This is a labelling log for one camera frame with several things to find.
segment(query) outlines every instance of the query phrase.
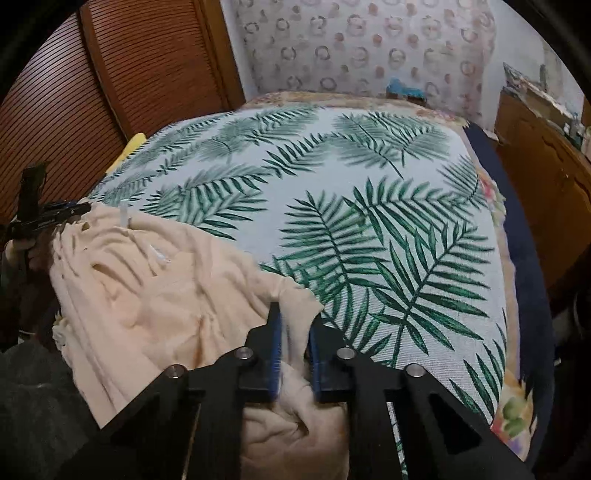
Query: blue object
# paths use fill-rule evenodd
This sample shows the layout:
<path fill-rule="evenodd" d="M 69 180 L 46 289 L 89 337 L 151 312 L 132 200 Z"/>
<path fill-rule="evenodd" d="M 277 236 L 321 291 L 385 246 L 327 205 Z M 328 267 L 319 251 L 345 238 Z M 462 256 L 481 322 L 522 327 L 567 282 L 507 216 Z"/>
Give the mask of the blue object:
<path fill-rule="evenodd" d="M 415 98 L 420 98 L 422 100 L 426 100 L 425 93 L 421 89 L 406 87 L 397 78 L 392 78 L 390 80 L 390 83 L 386 87 L 386 91 L 388 93 L 394 93 L 394 94 L 400 95 L 400 96 L 415 97 Z"/>

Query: metal screw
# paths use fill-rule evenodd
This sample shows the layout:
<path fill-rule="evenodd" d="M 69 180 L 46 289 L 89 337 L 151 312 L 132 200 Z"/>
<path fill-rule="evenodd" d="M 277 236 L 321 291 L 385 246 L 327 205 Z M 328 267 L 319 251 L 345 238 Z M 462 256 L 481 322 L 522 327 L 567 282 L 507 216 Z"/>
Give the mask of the metal screw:
<path fill-rule="evenodd" d="M 419 364 L 410 364 L 406 367 L 407 373 L 414 378 L 422 377 L 427 371 Z"/>
<path fill-rule="evenodd" d="M 250 357 L 254 355 L 254 352 L 252 351 L 252 348 L 248 348 L 247 346 L 241 346 L 236 350 L 236 353 L 234 353 L 234 355 L 236 355 L 236 358 L 239 358 L 240 360 L 248 360 Z"/>
<path fill-rule="evenodd" d="M 167 367 L 164 373 L 166 373 L 166 376 L 169 378 L 180 378 L 184 375 L 186 371 L 187 369 L 184 366 L 174 364 Z"/>
<path fill-rule="evenodd" d="M 353 357 L 355 357 L 355 350 L 349 348 L 348 346 L 344 346 L 336 351 L 336 356 L 338 356 L 341 360 L 351 360 Z"/>

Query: wooden cabinet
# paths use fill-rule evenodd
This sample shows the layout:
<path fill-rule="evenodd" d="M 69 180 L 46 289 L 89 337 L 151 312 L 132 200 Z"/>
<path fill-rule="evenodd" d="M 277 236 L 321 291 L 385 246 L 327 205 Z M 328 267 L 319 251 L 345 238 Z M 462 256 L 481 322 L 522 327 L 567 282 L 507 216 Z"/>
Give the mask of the wooden cabinet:
<path fill-rule="evenodd" d="M 561 132 L 506 93 L 495 129 L 552 295 L 591 244 L 591 164 Z"/>

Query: yellow object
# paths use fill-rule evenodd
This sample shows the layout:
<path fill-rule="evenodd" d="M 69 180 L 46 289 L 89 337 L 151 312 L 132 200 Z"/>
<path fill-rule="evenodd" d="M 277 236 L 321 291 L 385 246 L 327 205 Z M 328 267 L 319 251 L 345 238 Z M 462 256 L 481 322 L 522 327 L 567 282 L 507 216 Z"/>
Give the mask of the yellow object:
<path fill-rule="evenodd" d="M 137 148 L 144 145 L 145 142 L 146 136 L 144 134 L 135 134 L 133 137 L 131 137 L 131 140 L 127 142 L 127 145 L 123 149 L 123 152 L 121 152 L 121 155 L 119 155 L 119 157 L 117 157 L 117 160 L 115 160 L 113 164 L 109 168 L 107 168 L 107 171 L 105 173 L 113 172 L 119 165 L 123 163 L 123 161 L 127 158 L 127 156 L 130 153 L 134 152 Z"/>

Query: dark gray fabric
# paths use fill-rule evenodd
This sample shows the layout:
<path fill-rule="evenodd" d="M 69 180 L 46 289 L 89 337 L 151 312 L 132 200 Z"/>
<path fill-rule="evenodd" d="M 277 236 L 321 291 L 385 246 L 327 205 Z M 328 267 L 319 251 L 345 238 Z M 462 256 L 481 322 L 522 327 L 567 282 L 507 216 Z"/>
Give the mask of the dark gray fabric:
<path fill-rule="evenodd" d="M 32 340 L 0 354 L 0 478 L 51 479 L 97 431 L 58 352 Z"/>

